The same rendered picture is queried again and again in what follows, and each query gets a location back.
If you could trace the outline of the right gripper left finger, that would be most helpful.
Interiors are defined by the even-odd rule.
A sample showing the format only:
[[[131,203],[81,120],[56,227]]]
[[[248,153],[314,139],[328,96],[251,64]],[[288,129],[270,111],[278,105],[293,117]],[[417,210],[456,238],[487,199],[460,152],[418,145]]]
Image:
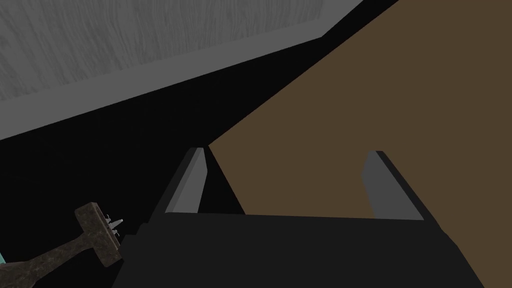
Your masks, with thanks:
[[[190,148],[156,205],[153,218],[165,213],[197,213],[207,175],[204,148]]]

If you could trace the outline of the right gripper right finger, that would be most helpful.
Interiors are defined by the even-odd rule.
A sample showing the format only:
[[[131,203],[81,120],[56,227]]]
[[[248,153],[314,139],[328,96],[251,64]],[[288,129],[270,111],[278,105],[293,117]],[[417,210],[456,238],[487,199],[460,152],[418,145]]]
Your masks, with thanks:
[[[441,228],[384,151],[367,152],[361,179],[376,219],[415,221]]]

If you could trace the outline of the brown stone hammer-shaped object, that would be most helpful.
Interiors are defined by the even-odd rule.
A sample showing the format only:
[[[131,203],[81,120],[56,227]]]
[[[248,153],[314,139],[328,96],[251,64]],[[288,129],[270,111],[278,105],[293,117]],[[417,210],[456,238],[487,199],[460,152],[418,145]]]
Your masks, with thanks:
[[[48,273],[87,249],[93,249],[105,267],[122,259],[116,232],[97,203],[77,208],[75,216],[83,230],[78,238],[27,261],[0,264],[0,288],[33,288]]]

